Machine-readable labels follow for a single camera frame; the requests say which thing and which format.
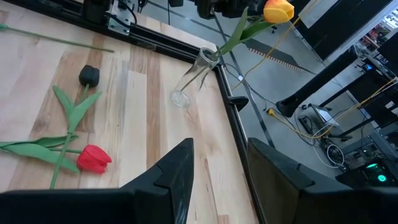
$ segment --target wooden table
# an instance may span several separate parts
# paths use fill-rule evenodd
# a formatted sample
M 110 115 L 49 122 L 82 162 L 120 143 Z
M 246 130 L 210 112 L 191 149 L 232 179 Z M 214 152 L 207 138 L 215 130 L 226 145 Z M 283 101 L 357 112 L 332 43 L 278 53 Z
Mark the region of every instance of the wooden table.
M 197 47 L 215 45 L 143 15 L 142 26 Z M 214 75 L 189 110 L 169 93 L 190 64 L 24 8 L 0 2 L 0 22 L 18 29 L 115 50 L 107 53 L 0 32 L 0 141 L 65 135 L 67 122 L 51 86 L 80 101 L 78 74 L 100 69 L 102 91 L 70 145 L 102 147 L 113 159 L 102 175 L 61 170 L 56 188 L 117 188 L 185 138 L 194 138 L 195 179 L 188 223 L 257 223 L 232 130 Z M 67 154 L 75 160 L 76 156 Z M 0 191 L 47 189 L 54 165 L 0 152 Z

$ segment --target yellow wire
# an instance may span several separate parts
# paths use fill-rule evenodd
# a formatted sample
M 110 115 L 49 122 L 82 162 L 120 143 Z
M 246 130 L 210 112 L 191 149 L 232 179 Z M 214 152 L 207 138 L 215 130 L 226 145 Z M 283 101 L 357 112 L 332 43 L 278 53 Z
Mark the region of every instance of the yellow wire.
M 315 0 L 305 11 L 303 11 L 302 16 L 304 16 L 305 13 L 307 13 L 319 0 Z M 298 18 L 293 22 L 293 24 L 287 29 L 287 31 L 282 35 L 282 37 L 279 38 L 278 42 L 275 44 L 275 46 L 267 53 L 267 55 L 259 62 L 257 63 L 255 66 L 253 66 L 252 68 L 249 69 L 249 71 L 246 72 L 246 74 L 244 74 L 242 80 L 234 87 L 232 88 L 232 91 L 238 87 L 243 81 L 246 80 L 247 75 L 249 74 L 249 72 L 253 71 L 255 68 L 257 68 L 263 61 L 265 61 L 265 59 L 267 59 L 270 54 L 279 46 L 279 44 L 282 42 L 282 40 L 284 40 L 287 37 L 287 34 L 289 33 L 289 31 L 291 31 L 294 28 L 294 25 L 296 25 L 296 23 L 298 23 L 298 21 L 301 19 L 300 16 L 298 16 Z
M 335 121 L 338 121 L 339 119 L 341 119 L 342 117 L 346 116 L 350 111 L 353 111 L 355 108 L 360 107 L 361 105 L 365 104 L 367 101 L 369 101 L 371 98 L 373 98 L 374 96 L 376 96 L 380 91 L 383 91 L 384 87 L 386 87 L 388 84 L 392 83 L 394 81 L 394 79 L 390 80 L 389 82 L 387 82 L 385 85 L 383 85 L 380 89 L 378 89 L 377 91 L 375 91 L 370 97 L 366 98 L 365 100 L 363 100 L 362 102 L 352 106 L 350 109 L 346 110 L 342 115 L 340 115 L 339 117 L 337 117 L 335 119 Z M 333 125 L 331 125 L 324 133 L 322 133 L 321 135 L 317 136 L 317 137 L 313 137 L 313 136 L 309 136 L 307 134 L 301 133 L 300 131 L 297 131 L 296 129 L 292 128 L 289 124 L 287 124 L 285 121 L 283 121 L 282 119 L 278 118 L 276 116 L 275 113 L 270 114 L 271 116 L 273 116 L 274 118 L 276 118 L 278 121 L 282 122 L 284 125 L 286 125 L 288 128 L 290 128 L 292 131 L 296 132 L 297 134 L 304 136 L 306 138 L 309 139 L 318 139 L 323 137 L 324 135 L 326 135 L 330 129 L 333 127 Z

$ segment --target floor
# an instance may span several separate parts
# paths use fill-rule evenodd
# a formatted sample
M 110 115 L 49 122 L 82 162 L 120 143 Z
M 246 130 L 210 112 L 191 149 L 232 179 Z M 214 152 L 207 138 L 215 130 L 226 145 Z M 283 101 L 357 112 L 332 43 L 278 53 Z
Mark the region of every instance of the floor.
M 167 13 L 167 1 L 164 0 L 151 0 L 148 2 L 142 10 L 144 15 L 150 16 L 154 19 L 168 23 Z M 228 19 L 223 17 L 220 13 L 217 13 L 216 19 L 205 20 L 199 17 L 197 14 L 197 8 L 193 2 L 184 1 L 182 7 L 171 7 L 170 8 L 170 25 L 177 27 L 185 32 L 197 35 L 202 39 L 208 40 L 215 43 L 217 46 L 224 44 L 224 37 L 228 38 L 234 31 L 236 24 L 239 19 Z M 288 24 L 279 24 L 275 34 L 271 31 L 264 31 L 254 39 L 274 46 L 281 35 L 289 28 Z M 314 73 L 322 71 L 325 66 L 319 61 L 317 56 L 303 43 L 301 38 L 295 32 L 289 32 L 287 38 L 278 46 L 278 50 L 293 56 L 294 60 L 303 68 L 311 71 L 298 71 L 281 63 L 277 63 L 272 60 L 266 60 L 263 64 L 253 70 L 247 77 L 249 84 L 259 92 L 264 98 L 267 98 L 271 102 L 282 100 L 311 78 L 314 77 Z M 232 55 L 227 54 L 223 57 L 226 63 L 235 65 L 233 57 L 236 58 L 236 64 L 243 73 L 246 73 L 252 66 L 257 64 L 262 56 L 257 55 L 248 50 L 248 48 L 240 44 L 235 47 Z M 232 68 L 229 70 L 238 76 Z M 327 83 L 323 88 L 317 91 L 314 95 L 309 97 L 305 103 L 320 104 L 336 91 L 340 90 L 343 86 L 354 80 L 359 75 L 357 69 L 353 65 L 349 66 L 346 70 L 341 72 L 334 80 Z M 238 81 L 232 75 L 228 75 L 228 81 L 231 86 L 235 86 Z M 243 85 L 240 85 L 233 91 L 234 96 L 248 96 L 250 94 L 246 91 Z M 273 117 L 266 115 L 263 111 L 265 107 L 275 107 L 272 103 L 267 104 L 264 100 L 260 99 L 255 94 L 252 94 L 254 102 L 250 102 L 243 110 L 240 111 L 244 130 L 247 137 L 258 138 L 261 141 L 267 142 L 264 130 L 260 125 L 260 121 L 263 120 L 269 135 L 275 145 L 275 148 L 285 155 L 295 159 L 298 162 L 308 166 L 309 168 L 318 171 L 328 177 L 334 178 L 334 176 L 341 173 L 338 169 L 331 169 L 323 165 L 318 159 L 314 152 L 313 147 L 304 143 L 293 131 L 287 126 L 280 123 Z M 335 101 L 329 104 L 329 107 L 333 108 L 332 115 L 335 113 L 347 109 L 354 105 L 352 99 L 347 94 L 342 94 Z M 297 110 L 296 116 L 301 114 L 309 113 L 309 111 Z M 363 115 L 360 111 L 355 110 L 350 113 L 345 119 L 342 119 L 340 123 L 343 129 L 348 129 L 355 124 L 360 123 L 363 120 Z M 295 119 L 290 118 L 290 121 L 295 124 Z M 373 130 L 371 125 L 364 128 L 364 134 L 368 134 Z M 344 143 L 350 144 L 360 137 L 359 130 L 352 134 L 353 138 Z M 326 162 L 327 158 L 322 154 L 319 149 L 318 153 L 320 157 Z

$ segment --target clear glass vase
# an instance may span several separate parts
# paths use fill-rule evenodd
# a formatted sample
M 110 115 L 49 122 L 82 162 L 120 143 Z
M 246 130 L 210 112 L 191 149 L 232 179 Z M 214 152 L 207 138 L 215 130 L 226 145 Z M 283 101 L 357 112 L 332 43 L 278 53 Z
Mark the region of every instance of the clear glass vase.
M 207 74 L 219 61 L 220 59 L 215 56 L 214 51 L 207 48 L 200 49 L 192 67 L 185 72 L 171 92 L 170 99 L 177 106 L 188 108 L 205 83 Z

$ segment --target black metal frame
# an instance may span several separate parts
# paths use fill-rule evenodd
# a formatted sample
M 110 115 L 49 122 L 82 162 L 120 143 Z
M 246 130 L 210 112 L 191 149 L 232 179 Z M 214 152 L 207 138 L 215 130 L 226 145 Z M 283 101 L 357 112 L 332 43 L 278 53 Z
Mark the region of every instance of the black metal frame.
M 111 30 L 106 26 L 94 24 L 81 17 L 83 4 L 73 0 L 4 0 L 11 4 L 24 7 L 34 12 L 50 16 L 76 26 L 92 30 L 109 37 L 152 50 L 159 54 L 164 54 L 184 62 L 193 63 L 199 54 L 199 48 L 186 44 L 185 42 L 173 39 L 166 35 L 160 34 L 148 28 L 136 25 L 131 28 L 130 35 L 122 35 Z M 228 82 L 225 77 L 224 70 L 219 63 L 213 71 L 216 74 L 216 79 L 220 87 L 223 103 L 228 115 L 229 123 L 234 135 L 236 146 L 238 148 L 239 156 L 242 162 L 246 181 L 252 197 L 254 208 L 260 223 L 265 223 L 265 218 L 262 216 L 259 201 L 254 191 L 249 175 L 249 166 L 247 160 L 247 141 L 244 135 L 243 127 L 239 120 L 238 109 L 234 102 L 230 101 L 232 97 Z

